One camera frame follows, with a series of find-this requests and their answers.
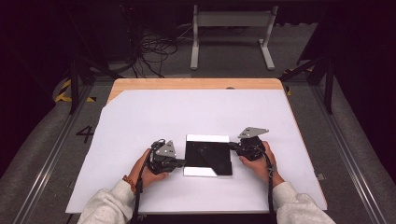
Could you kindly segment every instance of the left hand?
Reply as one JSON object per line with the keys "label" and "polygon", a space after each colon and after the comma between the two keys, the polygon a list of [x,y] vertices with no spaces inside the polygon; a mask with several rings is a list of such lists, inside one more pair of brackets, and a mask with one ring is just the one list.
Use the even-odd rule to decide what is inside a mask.
{"label": "left hand", "polygon": [[[142,169],[143,162],[145,161],[145,158],[149,154],[149,149],[143,153],[143,155],[140,157],[139,160],[134,164],[134,167],[131,170],[131,173],[129,173],[128,177],[134,181],[136,184],[137,178],[139,177],[139,172]],[[145,166],[143,173],[142,173],[142,180],[143,180],[143,189],[147,188],[149,185],[156,181],[161,181],[165,179],[167,176],[169,176],[169,173],[160,173],[160,174],[153,174],[147,166]]]}

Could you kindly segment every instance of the white sleeve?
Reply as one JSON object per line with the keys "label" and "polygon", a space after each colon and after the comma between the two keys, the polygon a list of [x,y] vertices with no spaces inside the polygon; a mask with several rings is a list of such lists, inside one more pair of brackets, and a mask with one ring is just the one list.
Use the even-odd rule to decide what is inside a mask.
{"label": "white sleeve", "polygon": [[100,189],[90,198],[78,223],[127,223],[132,218],[133,202],[131,186],[120,180],[112,190]]}
{"label": "white sleeve", "polygon": [[274,200],[278,205],[276,220],[284,223],[335,223],[318,208],[307,194],[300,194],[289,182],[283,182],[274,188]]}

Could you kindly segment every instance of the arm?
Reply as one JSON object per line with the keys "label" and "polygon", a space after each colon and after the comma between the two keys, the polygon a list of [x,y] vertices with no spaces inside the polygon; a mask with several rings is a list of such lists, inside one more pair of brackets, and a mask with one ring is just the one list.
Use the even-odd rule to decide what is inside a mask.
{"label": "arm", "polygon": [[[133,184],[136,183],[140,169],[148,154],[149,150],[146,150],[129,173],[128,178],[132,180]],[[142,174],[143,189],[155,181],[165,179],[167,176],[168,173],[154,175],[145,167]],[[128,222],[132,218],[134,208],[134,193],[131,189],[132,186],[123,180],[120,180],[111,190],[100,189],[86,204],[78,223]]]}
{"label": "arm", "polygon": [[[267,142],[265,146],[270,161],[276,165],[276,159]],[[244,165],[250,168],[258,178],[268,183],[268,170],[265,158],[249,161],[245,157],[239,158]],[[277,223],[334,223],[322,210],[318,208],[314,200],[307,194],[298,193],[289,182],[274,172],[274,201],[278,205],[276,212]]]}

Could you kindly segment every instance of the right hand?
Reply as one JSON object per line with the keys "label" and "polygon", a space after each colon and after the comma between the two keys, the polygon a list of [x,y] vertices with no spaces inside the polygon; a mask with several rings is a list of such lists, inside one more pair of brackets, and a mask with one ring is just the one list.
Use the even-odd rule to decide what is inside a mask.
{"label": "right hand", "polygon": [[[268,158],[271,161],[271,164],[276,167],[276,159],[274,156],[274,153],[271,151],[270,145],[262,141],[265,147],[265,153],[268,155]],[[269,176],[268,176],[268,169],[267,169],[267,162],[264,157],[259,158],[258,160],[255,161],[250,161],[247,158],[240,156],[239,160],[246,165],[246,167],[250,168],[254,174],[263,181],[268,183]],[[273,172],[273,186],[277,186],[278,184],[284,182],[283,178],[280,176],[278,171]]]}

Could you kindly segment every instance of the bracelet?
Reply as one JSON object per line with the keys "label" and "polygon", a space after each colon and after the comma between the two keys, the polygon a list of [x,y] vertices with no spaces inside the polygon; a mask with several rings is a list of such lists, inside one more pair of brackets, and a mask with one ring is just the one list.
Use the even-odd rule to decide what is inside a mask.
{"label": "bracelet", "polygon": [[122,178],[122,180],[125,181],[125,182],[127,182],[128,184],[130,184],[130,185],[131,185],[131,191],[132,191],[134,194],[136,194],[136,185],[134,184],[134,181],[133,181],[132,179],[128,178],[127,175],[125,175],[125,176]]}

